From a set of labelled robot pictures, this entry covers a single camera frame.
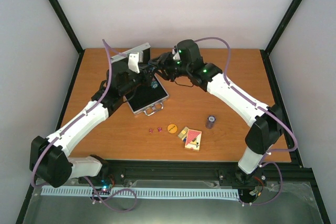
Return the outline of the yellow card box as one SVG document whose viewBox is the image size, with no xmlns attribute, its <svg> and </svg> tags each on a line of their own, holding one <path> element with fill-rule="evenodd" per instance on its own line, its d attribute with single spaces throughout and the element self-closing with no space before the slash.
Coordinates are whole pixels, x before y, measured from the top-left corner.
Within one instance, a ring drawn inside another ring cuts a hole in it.
<svg viewBox="0 0 336 224">
<path fill-rule="evenodd" d="M 187 138 L 188 131 L 189 131 L 188 127 L 185 127 L 184 129 L 182 129 L 180 133 L 178 134 L 178 138 L 180 138 L 182 141 L 185 141 L 185 139 Z"/>
</svg>

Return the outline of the blue chip stack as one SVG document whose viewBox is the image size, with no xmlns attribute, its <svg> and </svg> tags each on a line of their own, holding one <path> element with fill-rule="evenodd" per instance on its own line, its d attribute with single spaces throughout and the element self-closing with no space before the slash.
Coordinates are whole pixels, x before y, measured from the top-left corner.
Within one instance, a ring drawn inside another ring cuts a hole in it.
<svg viewBox="0 0 336 224">
<path fill-rule="evenodd" d="M 158 86 L 159 86 L 159 84 L 158 84 L 157 81 L 152 81 L 152 82 L 151 82 L 151 88 L 152 88 L 152 89 L 156 89 Z"/>
</svg>

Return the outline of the red playing card deck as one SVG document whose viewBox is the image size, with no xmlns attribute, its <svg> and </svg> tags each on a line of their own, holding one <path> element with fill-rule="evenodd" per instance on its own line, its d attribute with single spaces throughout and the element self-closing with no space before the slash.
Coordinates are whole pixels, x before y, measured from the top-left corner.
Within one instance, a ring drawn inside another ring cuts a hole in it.
<svg viewBox="0 0 336 224">
<path fill-rule="evenodd" d="M 189 150 L 199 151 L 201 139 L 201 131 L 189 129 L 186 135 L 185 148 Z"/>
</svg>

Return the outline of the aluminium poker case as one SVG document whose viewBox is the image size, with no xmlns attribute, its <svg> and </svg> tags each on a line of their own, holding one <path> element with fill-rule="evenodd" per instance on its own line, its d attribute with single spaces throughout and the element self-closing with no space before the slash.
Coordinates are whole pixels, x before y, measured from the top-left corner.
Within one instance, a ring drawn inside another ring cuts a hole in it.
<svg viewBox="0 0 336 224">
<path fill-rule="evenodd" d="M 113 72 L 121 72 L 122 69 L 127 70 L 129 53 L 134 51 L 143 52 L 143 62 L 139 63 L 139 67 L 148 63 L 151 54 L 150 48 L 150 44 L 146 42 L 111 57 Z M 126 103 L 130 106 L 133 114 L 137 115 L 143 112 L 145 115 L 151 116 L 154 113 L 163 110 L 163 102 L 169 98 L 169 94 L 162 86 L 157 76 L 153 76 L 153 81 L 157 81 L 159 84 L 156 89 L 152 89 L 151 86 L 137 86 L 125 95 Z"/>
</svg>

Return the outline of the purple chip stack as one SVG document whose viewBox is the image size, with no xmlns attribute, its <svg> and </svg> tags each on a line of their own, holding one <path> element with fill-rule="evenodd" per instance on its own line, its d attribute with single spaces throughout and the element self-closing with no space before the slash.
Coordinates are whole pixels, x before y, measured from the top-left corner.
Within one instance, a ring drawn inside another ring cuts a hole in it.
<svg viewBox="0 0 336 224">
<path fill-rule="evenodd" d="M 214 127 L 216 118 L 213 115 L 208 116 L 207 121 L 206 121 L 206 128 L 207 129 L 212 129 Z"/>
</svg>

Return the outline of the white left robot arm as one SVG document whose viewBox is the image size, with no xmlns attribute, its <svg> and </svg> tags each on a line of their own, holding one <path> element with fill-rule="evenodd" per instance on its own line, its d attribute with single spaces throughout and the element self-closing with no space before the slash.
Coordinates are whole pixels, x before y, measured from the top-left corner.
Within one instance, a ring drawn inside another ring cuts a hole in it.
<svg viewBox="0 0 336 224">
<path fill-rule="evenodd" d="M 70 158 L 76 145 L 98 124 L 109 118 L 122 104 L 123 97 L 141 85 L 150 85 L 154 67 L 143 66 L 139 72 L 126 70 L 116 76 L 109 71 L 107 84 L 102 85 L 91 101 L 71 121 L 48 137 L 36 137 L 30 149 L 33 187 L 35 177 L 55 188 L 69 179 L 91 177 L 97 183 L 108 180 L 109 170 L 97 156 Z"/>
</svg>

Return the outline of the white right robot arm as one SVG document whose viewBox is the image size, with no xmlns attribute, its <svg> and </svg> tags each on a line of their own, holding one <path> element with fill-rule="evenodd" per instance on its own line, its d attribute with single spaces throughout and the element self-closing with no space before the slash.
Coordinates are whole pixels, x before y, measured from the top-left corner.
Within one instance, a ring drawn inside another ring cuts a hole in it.
<svg viewBox="0 0 336 224">
<path fill-rule="evenodd" d="M 194 86 L 219 98 L 246 122 L 250 128 L 245 137 L 246 149 L 235 172 L 236 180 L 246 184 L 283 134 L 281 108 L 258 101 L 229 80 L 218 66 L 205 63 L 197 43 L 191 39 L 179 42 L 154 62 L 163 79 L 188 77 Z"/>
</svg>

